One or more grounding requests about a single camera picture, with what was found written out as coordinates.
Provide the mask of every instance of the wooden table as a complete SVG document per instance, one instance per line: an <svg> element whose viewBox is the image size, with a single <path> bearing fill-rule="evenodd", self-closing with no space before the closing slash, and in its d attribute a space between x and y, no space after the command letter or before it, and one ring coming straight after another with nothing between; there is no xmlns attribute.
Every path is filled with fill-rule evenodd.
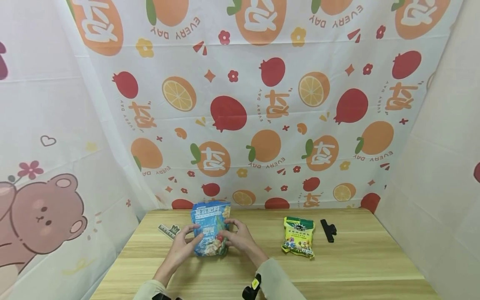
<svg viewBox="0 0 480 300"><path fill-rule="evenodd" d="M248 225L255 241L309 300L440 299L368 210L232 210L231 215ZM313 260L282 252L285 216L315 221ZM323 218L338 230L334 243L326 240L320 224ZM171 240L158 225L189 223L190 211L149 212L91 300L131 300L170 248ZM173 276L168 293L173 299L238 300L254 273L254 266L235 249L224 258L192 257Z"/></svg>

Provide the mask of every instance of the person's left hand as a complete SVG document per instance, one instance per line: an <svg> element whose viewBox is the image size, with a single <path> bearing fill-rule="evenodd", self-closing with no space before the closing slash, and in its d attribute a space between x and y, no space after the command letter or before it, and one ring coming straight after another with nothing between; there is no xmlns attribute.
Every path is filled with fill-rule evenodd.
<svg viewBox="0 0 480 300"><path fill-rule="evenodd" d="M175 273L178 267L193 253L195 246L198 245L204 237L204 234L201 233L195 238L185 239L187 234L193 232L196 228L200 228L200 225L190 224L177 233L165 260L155 273L154 279L161 282L165 287L173 273Z"/></svg>

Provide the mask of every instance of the snack package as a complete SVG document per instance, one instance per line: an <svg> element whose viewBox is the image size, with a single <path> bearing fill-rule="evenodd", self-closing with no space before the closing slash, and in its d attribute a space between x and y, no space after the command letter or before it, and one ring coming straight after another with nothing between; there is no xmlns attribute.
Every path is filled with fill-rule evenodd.
<svg viewBox="0 0 480 300"><path fill-rule="evenodd" d="M200 228L195 229L195 236L204 234L202 241L195 247L195 254L198 256L224 255L227 253L225 239L219 235L220 230L228 230L228 225L223 221L230 217L230 203L211 201L208 203L197 203L191 211L192 223L199 224Z"/></svg>
<svg viewBox="0 0 480 300"><path fill-rule="evenodd" d="M284 252L292 252L295 255L309 258L315 256L312 250L315 223L312 220L286 216L283 219L283 226L285 227L285 241L282 245Z"/></svg>

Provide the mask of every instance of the person's right hand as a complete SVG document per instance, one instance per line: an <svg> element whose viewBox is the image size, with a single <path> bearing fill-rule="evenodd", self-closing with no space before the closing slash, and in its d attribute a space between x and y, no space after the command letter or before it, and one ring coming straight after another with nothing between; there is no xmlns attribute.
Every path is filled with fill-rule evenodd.
<svg viewBox="0 0 480 300"><path fill-rule="evenodd" d="M226 243L227 246L233 246L245 253L257 268L268 260L268 256L253 240L247 225L237 219L226 219L225 224L233 224L238 228L237 232L227 230L220 231L220 235L228 239Z"/></svg>

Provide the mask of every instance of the sleeve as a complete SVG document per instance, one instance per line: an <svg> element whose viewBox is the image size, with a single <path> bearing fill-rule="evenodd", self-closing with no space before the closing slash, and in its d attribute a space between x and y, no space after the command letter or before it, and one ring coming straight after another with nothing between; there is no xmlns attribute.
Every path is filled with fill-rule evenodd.
<svg viewBox="0 0 480 300"><path fill-rule="evenodd" d="M273 258L264 262L257 273L262 276L260 288L268 300L306 300Z"/></svg>
<svg viewBox="0 0 480 300"><path fill-rule="evenodd" d="M138 289L133 300L152 300L153 296L158 293L165 294L165 291L165 287L160 282L153 279L148 280Z"/></svg>

